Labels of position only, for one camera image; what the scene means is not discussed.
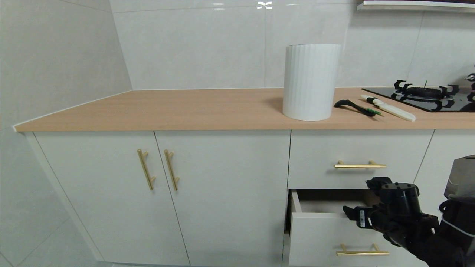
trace drawer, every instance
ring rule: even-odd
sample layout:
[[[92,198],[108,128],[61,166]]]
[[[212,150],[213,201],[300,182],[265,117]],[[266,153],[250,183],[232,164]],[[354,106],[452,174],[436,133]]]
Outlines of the drawer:
[[[367,206],[368,190],[291,190],[290,266],[425,266],[403,248],[391,245],[382,233],[360,229],[343,213],[342,206]],[[343,251],[380,251],[389,255],[351,254]]]
[[[288,188],[366,189],[365,181],[374,176],[412,183],[432,133],[433,130],[292,131]],[[339,161],[340,167],[346,168],[336,168]],[[379,165],[372,166],[370,161]]]

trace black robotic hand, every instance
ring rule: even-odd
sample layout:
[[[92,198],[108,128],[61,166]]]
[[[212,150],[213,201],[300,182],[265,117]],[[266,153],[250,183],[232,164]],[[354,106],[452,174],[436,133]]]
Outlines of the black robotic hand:
[[[358,227],[381,232],[391,244],[405,248],[430,267],[466,267],[474,236],[449,221],[475,231],[473,198],[450,198],[442,203],[444,219],[439,225],[436,216],[422,213],[416,185],[392,183],[388,177],[374,177],[366,184],[380,203],[372,207],[343,207]]]

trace tiled wall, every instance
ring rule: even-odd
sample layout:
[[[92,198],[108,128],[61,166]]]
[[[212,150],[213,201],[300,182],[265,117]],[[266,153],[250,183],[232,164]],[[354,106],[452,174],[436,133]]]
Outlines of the tiled wall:
[[[131,90],[108,0],[1,1],[0,267],[98,263],[12,126]]]
[[[285,47],[343,45],[337,86],[461,83],[475,14],[356,11],[358,0],[110,0],[134,90],[282,87]]]

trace range hood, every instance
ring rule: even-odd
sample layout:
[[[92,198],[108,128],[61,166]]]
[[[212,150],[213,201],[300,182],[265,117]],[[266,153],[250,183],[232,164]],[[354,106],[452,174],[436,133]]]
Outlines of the range hood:
[[[357,10],[430,10],[475,13],[475,0],[365,0]]]

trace black handle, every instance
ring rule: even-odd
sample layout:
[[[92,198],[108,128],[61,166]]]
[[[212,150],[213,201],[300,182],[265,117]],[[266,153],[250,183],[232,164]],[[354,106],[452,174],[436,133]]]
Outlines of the black handle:
[[[366,109],[363,108],[363,107],[358,106],[357,104],[351,102],[351,101],[348,100],[348,99],[343,99],[343,100],[340,100],[340,101],[336,102],[335,105],[334,105],[334,107],[341,107],[341,106],[344,106],[344,105],[352,106],[352,107],[354,107],[356,110],[358,110],[359,112],[365,114],[366,116],[369,116],[369,117],[374,117],[374,116],[376,116],[375,113],[373,113],[373,112],[371,112],[371,111],[368,111],[368,110],[366,110]]]

